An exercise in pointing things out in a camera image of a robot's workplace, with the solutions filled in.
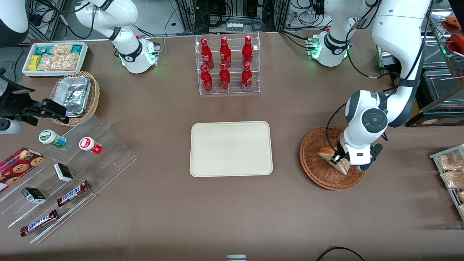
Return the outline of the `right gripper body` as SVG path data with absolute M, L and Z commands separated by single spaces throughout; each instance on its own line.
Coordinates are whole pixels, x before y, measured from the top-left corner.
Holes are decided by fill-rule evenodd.
M 35 92 L 33 88 L 28 88 L 4 76 L 5 69 L 0 70 L 1 83 L 1 97 L 0 97 L 0 109 L 1 116 L 4 118 L 15 117 L 21 115 L 22 112 L 33 106 L 35 101 L 31 99 L 30 93 Z

